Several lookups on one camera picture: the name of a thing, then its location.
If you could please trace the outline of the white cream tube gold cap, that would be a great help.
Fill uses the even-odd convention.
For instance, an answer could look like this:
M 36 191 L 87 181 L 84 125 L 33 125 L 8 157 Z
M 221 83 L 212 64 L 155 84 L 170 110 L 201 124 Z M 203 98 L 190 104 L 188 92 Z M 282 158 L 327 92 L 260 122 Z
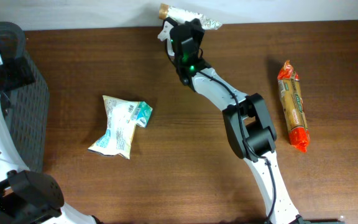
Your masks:
M 216 20 L 206 17 L 204 14 L 180 9 L 164 3 L 161 3 L 158 13 L 158 17 L 160 19 L 164 20 L 169 17 L 179 24 L 184 24 L 185 22 L 198 19 L 200 21 L 201 27 L 204 30 L 217 30 L 223 25 Z

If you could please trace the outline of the teal small packet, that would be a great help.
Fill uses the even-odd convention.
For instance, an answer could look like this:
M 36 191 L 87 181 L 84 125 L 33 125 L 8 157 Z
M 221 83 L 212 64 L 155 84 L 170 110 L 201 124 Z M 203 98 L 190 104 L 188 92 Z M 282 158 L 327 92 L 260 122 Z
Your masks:
M 135 121 L 136 125 L 146 128 L 152 111 L 151 106 L 144 101 L 140 101 L 132 114 L 131 120 Z

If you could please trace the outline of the orange spaghetti packet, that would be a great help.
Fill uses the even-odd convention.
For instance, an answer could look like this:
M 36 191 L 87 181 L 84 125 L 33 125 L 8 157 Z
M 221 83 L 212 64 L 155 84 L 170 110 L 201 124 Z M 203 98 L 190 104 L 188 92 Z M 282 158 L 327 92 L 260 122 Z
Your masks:
M 290 144 L 301 152 L 307 152 L 310 131 L 303 107 L 300 79 L 289 60 L 280 69 L 277 82 Z

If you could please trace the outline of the white snack bag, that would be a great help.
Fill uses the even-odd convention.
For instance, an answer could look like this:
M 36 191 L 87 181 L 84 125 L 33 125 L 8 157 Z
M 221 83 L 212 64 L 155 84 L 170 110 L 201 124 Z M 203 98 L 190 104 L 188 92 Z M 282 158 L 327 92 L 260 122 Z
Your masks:
M 103 101 L 107 115 L 106 132 L 88 148 L 88 151 L 102 156 L 120 155 L 130 159 L 131 144 L 137 126 L 132 117 L 139 102 L 106 95 L 103 95 Z

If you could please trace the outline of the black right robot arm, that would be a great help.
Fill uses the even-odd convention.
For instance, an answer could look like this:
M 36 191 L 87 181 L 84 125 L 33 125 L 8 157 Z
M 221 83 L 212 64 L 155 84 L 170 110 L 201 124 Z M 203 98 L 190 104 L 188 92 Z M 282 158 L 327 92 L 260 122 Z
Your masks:
M 262 195 L 266 223 L 304 223 L 283 181 L 277 161 L 277 132 L 264 99 L 224 81 L 202 57 L 204 29 L 199 19 L 179 23 L 166 17 L 158 38 L 183 85 L 206 97 L 223 115 L 227 140 L 250 168 Z

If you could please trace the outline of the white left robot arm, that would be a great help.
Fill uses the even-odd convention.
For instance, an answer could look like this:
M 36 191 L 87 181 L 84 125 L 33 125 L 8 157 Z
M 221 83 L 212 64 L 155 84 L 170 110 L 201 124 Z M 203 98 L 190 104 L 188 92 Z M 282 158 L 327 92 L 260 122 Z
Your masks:
M 31 171 L 18 153 L 4 119 L 3 93 L 35 82 L 35 66 L 25 54 L 24 31 L 0 22 L 0 223 L 99 223 L 65 203 L 60 186 Z

